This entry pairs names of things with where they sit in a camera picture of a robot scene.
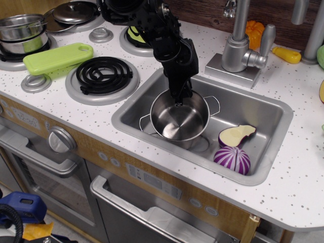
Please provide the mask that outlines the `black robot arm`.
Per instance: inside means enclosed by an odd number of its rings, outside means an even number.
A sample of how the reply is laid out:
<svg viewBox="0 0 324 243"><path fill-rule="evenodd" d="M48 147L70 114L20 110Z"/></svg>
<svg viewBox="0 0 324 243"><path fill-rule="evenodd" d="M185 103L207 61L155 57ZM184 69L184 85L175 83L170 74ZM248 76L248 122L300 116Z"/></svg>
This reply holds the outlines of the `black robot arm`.
<svg viewBox="0 0 324 243"><path fill-rule="evenodd" d="M153 49L164 68L171 97L181 104L192 97L191 77L198 74L198 57L191 39L180 34L178 22L164 1L97 1L103 18L114 25L133 26Z"/></svg>

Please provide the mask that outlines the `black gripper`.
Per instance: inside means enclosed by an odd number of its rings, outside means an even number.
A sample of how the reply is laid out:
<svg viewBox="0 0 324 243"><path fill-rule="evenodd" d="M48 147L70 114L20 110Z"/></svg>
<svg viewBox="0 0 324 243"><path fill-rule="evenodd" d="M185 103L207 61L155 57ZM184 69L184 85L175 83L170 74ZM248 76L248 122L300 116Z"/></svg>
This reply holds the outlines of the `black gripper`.
<svg viewBox="0 0 324 243"><path fill-rule="evenodd" d="M193 41L188 38L154 38L153 54L164 68L172 98L175 101L191 98L191 77L198 73L198 57Z"/></svg>

